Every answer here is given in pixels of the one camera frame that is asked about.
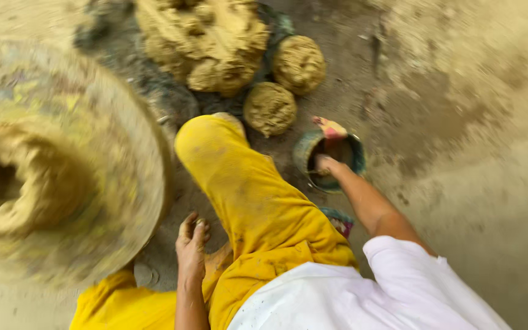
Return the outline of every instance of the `water bucket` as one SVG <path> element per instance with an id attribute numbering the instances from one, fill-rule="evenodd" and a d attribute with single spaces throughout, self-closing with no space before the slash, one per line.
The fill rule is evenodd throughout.
<path id="1" fill-rule="evenodd" d="M 314 130 L 304 133 L 293 149 L 293 162 L 297 169 L 307 177 L 309 185 L 326 193 L 341 193 L 341 188 L 332 176 L 319 176 L 315 170 L 315 156 L 319 153 L 329 154 L 336 160 L 346 163 L 358 175 L 366 168 L 362 142 L 353 134 L 335 146 L 335 150 L 325 150 L 323 131 Z"/>

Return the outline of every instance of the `spinning pottery wheel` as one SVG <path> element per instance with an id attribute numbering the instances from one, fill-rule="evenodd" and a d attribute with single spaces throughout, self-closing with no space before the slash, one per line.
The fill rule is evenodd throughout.
<path id="1" fill-rule="evenodd" d="M 170 209 L 170 154 L 134 93 L 75 53 L 0 41 L 0 278 L 87 285 Z"/>

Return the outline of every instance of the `hand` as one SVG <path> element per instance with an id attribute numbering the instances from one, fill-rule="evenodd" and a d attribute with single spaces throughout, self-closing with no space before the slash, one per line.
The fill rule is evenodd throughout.
<path id="1" fill-rule="evenodd" d="M 334 176 L 335 172 L 342 167 L 344 167 L 343 163 L 336 161 L 326 154 L 318 154 L 315 157 L 315 170 L 320 174 L 327 173 Z"/>
<path id="2" fill-rule="evenodd" d="M 201 285 L 205 278 L 205 243 L 211 235 L 205 219 L 191 213 L 181 224 L 176 242 L 178 280 Z"/>

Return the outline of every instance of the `dirt floor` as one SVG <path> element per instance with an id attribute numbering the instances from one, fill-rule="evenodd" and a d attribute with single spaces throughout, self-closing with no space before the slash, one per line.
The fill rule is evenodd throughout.
<path id="1" fill-rule="evenodd" d="M 297 99 L 297 122 L 283 135 L 248 130 L 252 147 L 318 206 L 352 214 L 344 196 L 310 188 L 290 161 L 310 116 L 342 123 L 364 141 L 368 178 L 511 327 L 528 329 L 528 1 L 266 3 L 318 42 L 327 78 Z M 0 35 L 70 48 L 83 5 L 0 0 Z M 174 240 L 191 210 L 213 224 L 209 251 L 227 239 L 180 165 L 176 178 L 175 206 L 136 266 L 138 280 L 160 291 L 175 289 Z M 352 249 L 372 277 L 367 239 L 356 225 Z M 78 293 L 0 284 L 0 329 L 67 329 Z"/>

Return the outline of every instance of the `yellow pants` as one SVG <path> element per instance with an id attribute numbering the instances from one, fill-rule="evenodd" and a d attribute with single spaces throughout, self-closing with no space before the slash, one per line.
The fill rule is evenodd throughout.
<path id="1" fill-rule="evenodd" d="M 175 150 L 229 236 L 207 257 L 203 296 L 211 329 L 226 329 L 250 295 L 307 261 L 357 268 L 347 240 L 231 122 L 194 118 L 178 133 Z M 175 298 L 174 291 L 137 288 L 133 274 L 120 271 L 79 297 L 70 329 L 173 329 Z"/>

